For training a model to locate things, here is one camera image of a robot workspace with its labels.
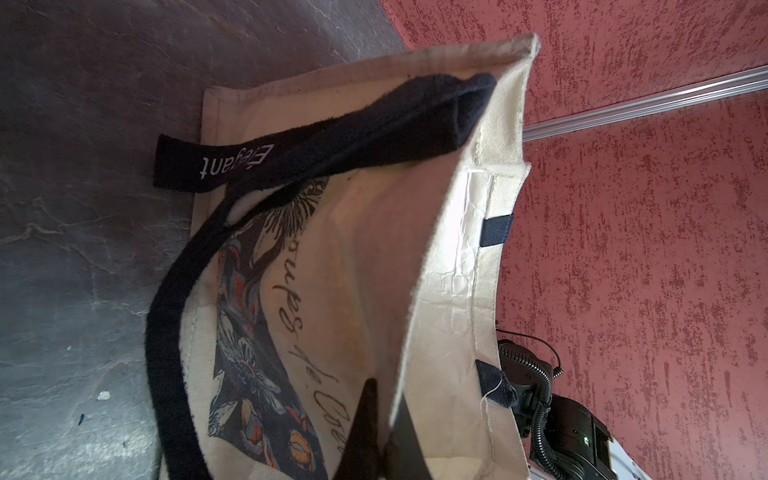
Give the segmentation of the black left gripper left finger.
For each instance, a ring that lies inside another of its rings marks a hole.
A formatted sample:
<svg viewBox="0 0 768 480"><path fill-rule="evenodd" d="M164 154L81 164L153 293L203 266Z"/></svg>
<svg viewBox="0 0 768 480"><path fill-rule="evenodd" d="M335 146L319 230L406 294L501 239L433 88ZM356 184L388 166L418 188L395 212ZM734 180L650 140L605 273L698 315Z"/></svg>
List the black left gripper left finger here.
<svg viewBox="0 0 768 480"><path fill-rule="evenodd" d="M378 478L378 383L365 381L354 420L334 480Z"/></svg>

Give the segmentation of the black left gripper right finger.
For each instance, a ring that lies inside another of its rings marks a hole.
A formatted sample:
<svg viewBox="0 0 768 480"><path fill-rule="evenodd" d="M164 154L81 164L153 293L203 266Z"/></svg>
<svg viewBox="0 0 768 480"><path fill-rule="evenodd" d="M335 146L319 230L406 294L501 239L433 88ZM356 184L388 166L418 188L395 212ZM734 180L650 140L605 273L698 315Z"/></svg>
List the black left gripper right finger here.
<svg viewBox="0 0 768 480"><path fill-rule="evenodd" d="M405 398L396 410L385 445L385 478L389 480L431 480Z"/></svg>

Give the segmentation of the cream canvas tote bag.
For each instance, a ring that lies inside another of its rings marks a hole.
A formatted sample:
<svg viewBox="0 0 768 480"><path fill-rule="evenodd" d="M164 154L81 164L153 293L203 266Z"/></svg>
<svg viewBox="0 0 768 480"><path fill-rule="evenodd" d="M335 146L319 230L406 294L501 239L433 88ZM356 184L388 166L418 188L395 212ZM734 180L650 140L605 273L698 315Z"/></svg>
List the cream canvas tote bag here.
<svg viewBox="0 0 768 480"><path fill-rule="evenodd" d="M533 34L253 89L211 87L154 183L195 195L148 311L164 479L333 479L378 383L377 479L405 398L432 479L525 479L501 370L503 246Z"/></svg>

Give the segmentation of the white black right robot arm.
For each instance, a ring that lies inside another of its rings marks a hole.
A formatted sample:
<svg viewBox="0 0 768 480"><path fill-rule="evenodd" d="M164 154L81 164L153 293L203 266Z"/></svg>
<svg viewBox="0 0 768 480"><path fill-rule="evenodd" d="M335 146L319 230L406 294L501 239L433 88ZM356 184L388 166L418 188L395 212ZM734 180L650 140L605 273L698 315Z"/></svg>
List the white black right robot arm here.
<svg viewBox="0 0 768 480"><path fill-rule="evenodd" d="M555 348L543 339L518 333L553 352L555 364L509 338L498 341L501 370L510 381L510 409L521 437L530 440L529 472L541 479L647 479L608 427L587 407L554 393L563 374Z"/></svg>

